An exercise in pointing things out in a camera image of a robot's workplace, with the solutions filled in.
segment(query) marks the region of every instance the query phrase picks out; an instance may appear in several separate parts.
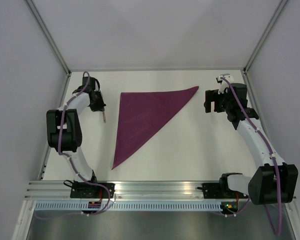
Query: white table surface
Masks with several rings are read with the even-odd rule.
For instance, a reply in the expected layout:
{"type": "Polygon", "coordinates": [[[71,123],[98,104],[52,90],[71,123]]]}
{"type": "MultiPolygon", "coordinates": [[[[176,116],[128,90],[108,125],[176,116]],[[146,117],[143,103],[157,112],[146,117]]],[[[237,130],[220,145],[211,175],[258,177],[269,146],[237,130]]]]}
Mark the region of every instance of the white table surface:
{"type": "MultiPolygon", "coordinates": [[[[248,147],[223,113],[205,113],[205,91],[219,88],[216,77],[231,74],[243,83],[239,70],[101,71],[99,80],[106,103],[101,112],[87,107],[79,116],[82,150],[99,181],[209,181],[222,173],[252,177],[256,166],[248,147]],[[199,86],[193,98],[136,153],[112,169],[122,92],[164,92],[199,86]]],[[[82,84],[74,72],[65,100],[82,84]]],[[[44,180],[72,180],[66,160],[52,149],[44,180]]]]}

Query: white wall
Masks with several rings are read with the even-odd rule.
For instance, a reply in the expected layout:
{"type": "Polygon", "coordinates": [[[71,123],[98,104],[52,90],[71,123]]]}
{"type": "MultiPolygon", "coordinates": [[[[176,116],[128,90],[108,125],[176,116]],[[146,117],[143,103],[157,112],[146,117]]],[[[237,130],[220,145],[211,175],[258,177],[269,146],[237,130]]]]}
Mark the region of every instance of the white wall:
{"type": "Polygon", "coordinates": [[[269,137],[299,170],[300,202],[300,0],[291,0],[249,71],[269,137]]]}
{"type": "Polygon", "coordinates": [[[22,0],[0,0],[0,240],[15,228],[29,180],[37,177],[46,115],[65,73],[22,0]]]}
{"type": "Polygon", "coordinates": [[[280,0],[34,0],[71,70],[243,68],[280,0]]]}

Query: purple cloth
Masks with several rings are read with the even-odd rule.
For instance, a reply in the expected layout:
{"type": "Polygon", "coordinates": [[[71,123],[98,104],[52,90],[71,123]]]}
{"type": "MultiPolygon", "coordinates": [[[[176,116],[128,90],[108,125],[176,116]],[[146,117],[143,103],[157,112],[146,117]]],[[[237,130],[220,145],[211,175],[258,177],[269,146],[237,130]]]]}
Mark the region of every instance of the purple cloth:
{"type": "Polygon", "coordinates": [[[120,96],[113,168],[119,166],[193,97],[198,86],[166,92],[123,92],[120,96]]]}

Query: metal floor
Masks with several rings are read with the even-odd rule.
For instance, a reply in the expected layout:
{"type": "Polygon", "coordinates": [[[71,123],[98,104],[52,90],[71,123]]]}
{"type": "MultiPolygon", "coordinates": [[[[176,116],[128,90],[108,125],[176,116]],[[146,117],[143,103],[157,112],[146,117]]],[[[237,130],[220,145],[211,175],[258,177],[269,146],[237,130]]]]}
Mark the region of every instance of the metal floor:
{"type": "MultiPolygon", "coordinates": [[[[277,226],[277,206],[269,206],[277,226]]],[[[40,217],[69,211],[41,210],[40,217]]],[[[237,217],[211,212],[108,211],[96,216],[71,215],[50,220],[33,217],[27,240],[294,240],[286,209],[276,237],[262,205],[249,204],[237,217]]]]}

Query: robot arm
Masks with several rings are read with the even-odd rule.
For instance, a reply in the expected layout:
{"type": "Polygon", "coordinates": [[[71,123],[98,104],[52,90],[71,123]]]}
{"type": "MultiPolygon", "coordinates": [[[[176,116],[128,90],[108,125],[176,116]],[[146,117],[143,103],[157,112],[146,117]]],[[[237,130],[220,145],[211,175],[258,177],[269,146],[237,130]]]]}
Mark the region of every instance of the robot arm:
{"type": "MultiPolygon", "coordinates": [[[[234,94],[229,90],[228,83],[222,81],[222,78],[226,78],[232,85],[245,113],[265,136],[267,142],[270,142],[262,130],[258,114],[253,108],[248,107],[247,86],[242,83],[234,83],[233,77],[229,74],[219,76],[217,82],[221,84],[220,88],[205,92],[205,112],[211,112],[212,102],[214,102],[215,112],[226,112],[227,119],[244,139],[254,159],[255,165],[258,168],[253,177],[244,176],[241,173],[224,173],[219,181],[220,187],[226,191],[237,191],[249,195],[251,201],[256,205],[274,204],[278,200],[277,177],[272,156],[269,153],[265,141],[260,134],[255,131],[241,111],[234,94]]],[[[271,143],[270,146],[275,154],[280,174],[281,202],[289,203],[294,196],[298,170],[294,164],[286,164],[275,151],[271,143]]]]}
{"type": "MultiPolygon", "coordinates": [[[[82,79],[82,85],[73,92],[73,95],[80,92],[80,90],[86,85],[87,80],[87,77],[82,79]]],[[[47,139],[49,146],[58,151],[59,132],[60,128],[63,128],[61,152],[68,154],[80,175],[91,182],[96,182],[97,179],[94,171],[89,167],[81,149],[82,131],[79,122],[79,115],[85,108],[90,107],[93,112],[101,111],[103,114],[103,120],[105,121],[105,106],[106,105],[100,92],[100,84],[97,79],[91,77],[90,83],[85,91],[77,96],[67,107],[63,126],[60,125],[61,114],[64,106],[61,106],[58,109],[49,110],[46,113],[47,139]]],[[[73,171],[68,157],[63,157],[66,159],[70,169],[73,171]]],[[[75,181],[82,182],[82,180],[76,176],[74,172],[73,174],[75,181]]]]}

